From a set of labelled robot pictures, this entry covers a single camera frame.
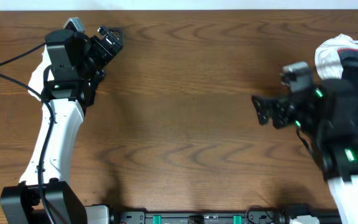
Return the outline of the white robot print t-shirt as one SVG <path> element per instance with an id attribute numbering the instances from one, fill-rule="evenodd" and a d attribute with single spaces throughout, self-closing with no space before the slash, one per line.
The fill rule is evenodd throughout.
<path id="1" fill-rule="evenodd" d="M 37 68 L 32 72 L 28 86 L 31 87 L 38 94 L 42 93 L 44 88 L 44 70 L 51 65 L 51 60 L 47 51 L 47 47 L 44 47 L 42 53 L 42 61 Z"/>

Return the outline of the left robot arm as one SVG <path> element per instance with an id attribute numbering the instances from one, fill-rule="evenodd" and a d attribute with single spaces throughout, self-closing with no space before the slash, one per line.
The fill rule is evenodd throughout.
<path id="1" fill-rule="evenodd" d="M 70 166 L 78 130 L 104 80 L 104 67 L 123 46 L 119 28 L 102 26 L 89 37 L 74 21 L 45 36 L 42 62 L 26 85 L 42 104 L 42 124 L 19 183 L 1 193 L 9 223 L 111 221 L 107 206 L 84 206 L 75 195 Z"/>

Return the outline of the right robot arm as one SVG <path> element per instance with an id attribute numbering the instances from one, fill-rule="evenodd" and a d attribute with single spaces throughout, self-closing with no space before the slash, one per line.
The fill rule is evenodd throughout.
<path id="1" fill-rule="evenodd" d="M 342 223 L 358 223 L 358 94 L 347 80 L 327 79 L 286 96 L 253 95 L 259 124 L 294 126 L 322 172 Z"/>

